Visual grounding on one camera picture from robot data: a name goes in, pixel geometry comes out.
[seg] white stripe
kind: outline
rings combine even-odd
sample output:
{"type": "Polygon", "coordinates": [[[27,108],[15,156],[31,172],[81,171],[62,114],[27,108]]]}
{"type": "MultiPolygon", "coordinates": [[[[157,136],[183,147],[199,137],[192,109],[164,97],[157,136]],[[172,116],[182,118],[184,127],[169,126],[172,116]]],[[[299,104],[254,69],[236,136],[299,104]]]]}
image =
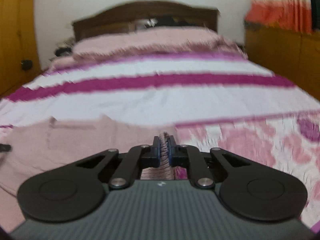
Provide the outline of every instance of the white stripe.
{"type": "Polygon", "coordinates": [[[150,76],[155,73],[219,73],[219,74],[256,74],[271,76],[273,73],[249,61],[212,61],[212,60],[145,60],[120,64],[103,64],[87,70],[74,70],[69,73],[55,73],[39,76],[26,88],[53,87],[65,82],[79,82],[95,78],[150,76]]]}
{"type": "Polygon", "coordinates": [[[102,114],[137,125],[271,115],[319,110],[318,101],[299,88],[195,86],[61,94],[54,98],[0,103],[0,124],[29,125],[53,116],[88,120],[102,114]]]}

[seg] wooden headboard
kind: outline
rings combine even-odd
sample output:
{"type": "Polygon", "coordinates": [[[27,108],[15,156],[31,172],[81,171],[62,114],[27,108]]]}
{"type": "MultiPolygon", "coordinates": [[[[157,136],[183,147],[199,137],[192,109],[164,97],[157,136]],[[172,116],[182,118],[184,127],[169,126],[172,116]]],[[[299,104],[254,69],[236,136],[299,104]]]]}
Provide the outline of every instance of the wooden headboard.
{"type": "Polygon", "coordinates": [[[76,41],[106,33],[136,30],[139,20],[172,16],[217,31],[217,8],[197,8],[171,1],[133,1],[73,23],[76,41]]]}

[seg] cream and orange curtain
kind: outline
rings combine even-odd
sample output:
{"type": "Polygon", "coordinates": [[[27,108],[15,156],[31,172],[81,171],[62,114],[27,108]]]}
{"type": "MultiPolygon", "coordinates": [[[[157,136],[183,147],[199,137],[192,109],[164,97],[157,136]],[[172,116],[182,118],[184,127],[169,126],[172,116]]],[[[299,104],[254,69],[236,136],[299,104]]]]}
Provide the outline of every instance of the cream and orange curtain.
{"type": "Polygon", "coordinates": [[[310,0],[252,0],[246,22],[280,27],[296,32],[312,32],[310,0]]]}

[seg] wooden cabinet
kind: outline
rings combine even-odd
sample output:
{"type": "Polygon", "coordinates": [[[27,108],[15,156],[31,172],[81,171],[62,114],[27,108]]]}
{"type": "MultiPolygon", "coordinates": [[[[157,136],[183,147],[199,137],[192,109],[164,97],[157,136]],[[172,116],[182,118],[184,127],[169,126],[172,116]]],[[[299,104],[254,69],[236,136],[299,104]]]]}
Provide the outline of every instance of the wooden cabinet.
{"type": "Polygon", "coordinates": [[[246,29],[249,59],[295,82],[320,100],[320,35],[278,28],[246,29]]]}
{"type": "Polygon", "coordinates": [[[33,0],[0,0],[0,95],[40,71],[33,0]],[[23,70],[23,60],[31,60],[32,68],[23,70]]]}

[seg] gray ribbed surface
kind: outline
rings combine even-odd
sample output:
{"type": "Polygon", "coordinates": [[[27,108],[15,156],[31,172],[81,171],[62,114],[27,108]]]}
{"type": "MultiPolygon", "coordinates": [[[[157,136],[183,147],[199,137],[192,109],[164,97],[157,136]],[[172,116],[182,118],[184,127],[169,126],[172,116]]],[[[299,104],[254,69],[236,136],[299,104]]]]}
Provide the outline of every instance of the gray ribbed surface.
{"type": "Polygon", "coordinates": [[[299,221],[262,225],[229,213],[216,195],[193,188],[187,180],[137,180],[113,191],[98,210],[78,221],[59,225],[27,221],[12,236],[17,240],[189,240],[306,239],[312,236],[299,221]]]}

